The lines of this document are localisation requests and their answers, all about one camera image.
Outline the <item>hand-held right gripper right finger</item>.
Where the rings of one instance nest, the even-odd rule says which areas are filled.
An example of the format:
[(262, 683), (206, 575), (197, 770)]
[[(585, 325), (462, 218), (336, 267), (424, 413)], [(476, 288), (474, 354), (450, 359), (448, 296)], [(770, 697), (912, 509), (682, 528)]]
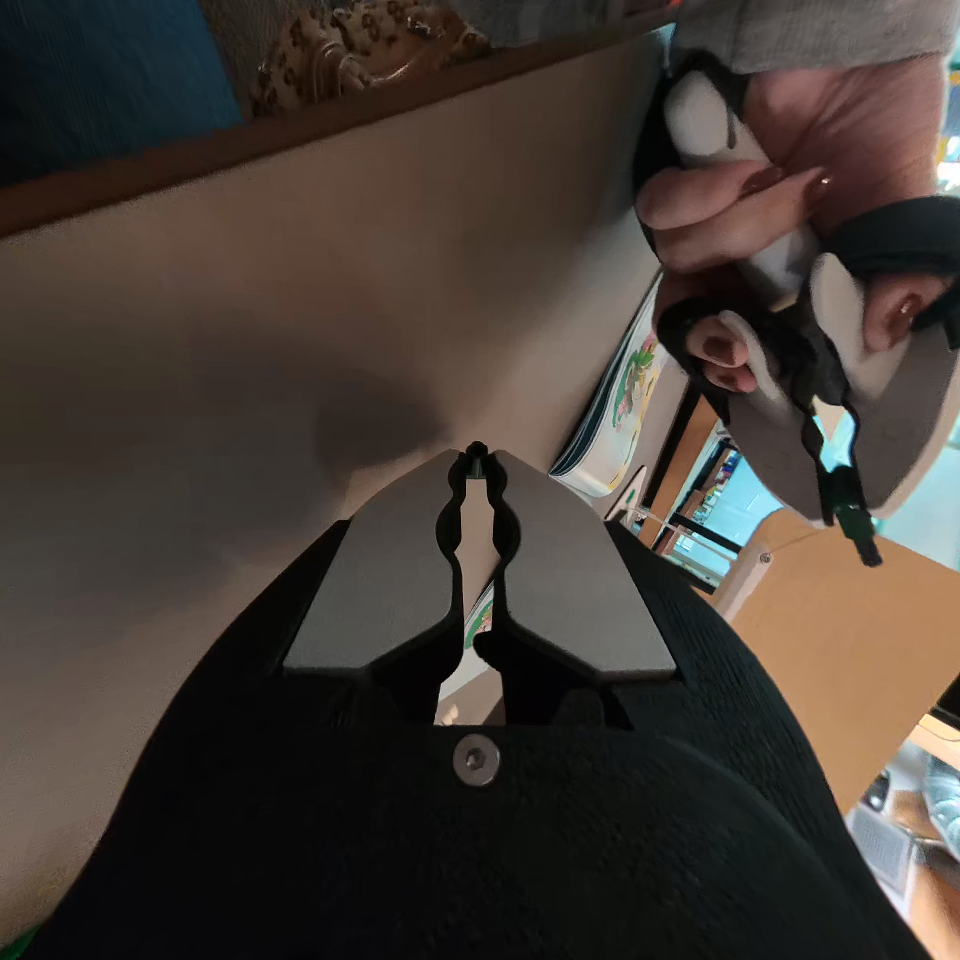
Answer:
[(493, 613), (478, 653), (507, 724), (626, 724), (621, 688), (677, 665), (605, 522), (569, 487), (505, 451), (476, 449), (493, 511)]

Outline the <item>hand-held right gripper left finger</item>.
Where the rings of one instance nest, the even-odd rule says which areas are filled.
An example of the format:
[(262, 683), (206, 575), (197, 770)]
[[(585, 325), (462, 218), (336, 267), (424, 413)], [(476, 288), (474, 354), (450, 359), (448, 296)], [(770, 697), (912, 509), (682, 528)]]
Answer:
[(283, 660), (290, 676), (383, 692), (433, 724), (464, 653), (456, 550), (471, 459), (453, 449), (384, 487), (345, 531)]

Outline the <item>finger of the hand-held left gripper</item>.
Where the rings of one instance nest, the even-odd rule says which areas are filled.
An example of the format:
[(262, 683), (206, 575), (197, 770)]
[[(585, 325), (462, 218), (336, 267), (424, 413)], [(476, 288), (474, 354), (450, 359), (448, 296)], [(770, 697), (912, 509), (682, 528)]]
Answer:
[(714, 390), (713, 410), (769, 493), (812, 526), (827, 526), (819, 456), (806, 445), (817, 434), (810, 413), (817, 366), (809, 339), (777, 324), (758, 332), (734, 311), (719, 311), (717, 320), (747, 347), (756, 386)]
[(808, 276), (811, 390), (854, 421), (850, 465), (818, 467), (824, 521), (842, 512), (885, 520), (916, 489), (958, 416), (958, 287), (916, 318), (904, 341), (868, 353), (864, 285), (822, 253)]

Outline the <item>dark green lego pin piece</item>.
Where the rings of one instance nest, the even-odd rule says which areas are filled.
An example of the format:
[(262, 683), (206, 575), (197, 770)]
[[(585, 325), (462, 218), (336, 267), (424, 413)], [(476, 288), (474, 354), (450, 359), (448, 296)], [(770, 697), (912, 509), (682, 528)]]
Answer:
[(839, 524), (864, 567), (876, 569), (882, 566), (883, 559), (875, 540), (874, 523), (858, 469), (853, 465), (836, 465), (827, 470), (819, 464), (817, 481), (824, 524)]

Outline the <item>lego instruction booklet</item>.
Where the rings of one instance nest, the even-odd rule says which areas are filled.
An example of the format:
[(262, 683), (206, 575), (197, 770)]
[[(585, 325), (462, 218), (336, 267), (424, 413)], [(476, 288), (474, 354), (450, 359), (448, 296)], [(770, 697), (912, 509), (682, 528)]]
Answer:
[(612, 678), (669, 673), (673, 660), (596, 510), (631, 484), (654, 389), (668, 360), (653, 315), (659, 270), (608, 361), (578, 426), (547, 473), (505, 451), (503, 500), (516, 546), (488, 591), (517, 628), (556, 655)]

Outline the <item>person's left hand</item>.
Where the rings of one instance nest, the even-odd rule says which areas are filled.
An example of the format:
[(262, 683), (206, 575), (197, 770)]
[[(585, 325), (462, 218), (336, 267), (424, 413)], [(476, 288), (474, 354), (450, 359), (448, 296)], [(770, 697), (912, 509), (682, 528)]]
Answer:
[[(763, 159), (697, 168), (666, 126), (666, 93), (700, 73)], [(665, 276), (654, 328), (709, 402), (759, 389), (744, 337), (719, 318), (773, 321), (746, 280), (750, 258), (809, 228), (866, 283), (868, 357), (942, 332), (958, 352), (958, 201), (934, 198), (946, 55), (860, 66), (734, 66), (678, 54), (632, 164), (637, 218)]]

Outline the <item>white table leg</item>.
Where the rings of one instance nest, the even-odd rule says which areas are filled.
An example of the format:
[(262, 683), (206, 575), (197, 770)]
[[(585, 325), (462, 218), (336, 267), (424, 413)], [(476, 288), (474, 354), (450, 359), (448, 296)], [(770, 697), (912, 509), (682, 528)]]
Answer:
[(726, 623), (732, 625), (752, 593), (761, 584), (773, 562), (764, 544), (745, 546), (711, 594), (710, 603)]

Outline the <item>orange wooden desk panel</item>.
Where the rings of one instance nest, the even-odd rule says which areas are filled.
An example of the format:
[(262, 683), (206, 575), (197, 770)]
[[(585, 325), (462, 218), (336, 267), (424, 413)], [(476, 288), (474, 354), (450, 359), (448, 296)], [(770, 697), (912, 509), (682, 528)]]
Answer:
[(771, 567), (729, 624), (606, 527), (678, 662), (670, 682), (626, 687), (630, 720), (705, 752), (789, 820), (838, 821), (958, 674), (958, 572), (888, 539), (868, 568), (837, 528), (773, 513), (747, 543)]

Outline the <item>spotted beige cloth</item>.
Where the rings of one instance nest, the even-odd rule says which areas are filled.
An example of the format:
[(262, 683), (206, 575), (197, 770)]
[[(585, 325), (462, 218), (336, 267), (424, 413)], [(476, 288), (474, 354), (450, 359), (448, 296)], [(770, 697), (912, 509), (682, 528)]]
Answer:
[(430, 76), (493, 52), (442, 2), (199, 1), (246, 119)]

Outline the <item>grey keyboard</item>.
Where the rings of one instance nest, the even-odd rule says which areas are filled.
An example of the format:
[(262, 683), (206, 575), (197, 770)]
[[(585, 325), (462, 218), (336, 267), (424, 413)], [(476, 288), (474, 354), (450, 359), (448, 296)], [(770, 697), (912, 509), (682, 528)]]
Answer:
[(850, 810), (846, 825), (874, 878), (896, 896), (905, 897), (914, 860), (912, 836), (861, 803)]

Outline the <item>blue cloth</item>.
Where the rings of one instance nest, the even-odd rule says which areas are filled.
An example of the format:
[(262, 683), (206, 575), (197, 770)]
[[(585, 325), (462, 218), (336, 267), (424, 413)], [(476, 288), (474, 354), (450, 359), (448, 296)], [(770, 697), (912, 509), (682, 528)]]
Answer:
[(242, 120), (199, 2), (1, 3), (4, 187)]

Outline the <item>wooden frame strip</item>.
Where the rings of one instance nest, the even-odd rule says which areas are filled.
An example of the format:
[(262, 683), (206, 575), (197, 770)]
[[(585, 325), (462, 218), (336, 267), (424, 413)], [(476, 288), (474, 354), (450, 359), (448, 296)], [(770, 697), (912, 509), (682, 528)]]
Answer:
[(615, 26), (592, 33), (514, 47), (395, 86), (325, 102), (274, 119), (112, 158), (81, 171), (64, 171), (5, 187), (1, 237), (41, 229), (221, 174), (236, 167), (335, 137), (386, 118), (483, 90), (514, 78), (625, 45), (676, 20), (680, 6), (646, 3)]

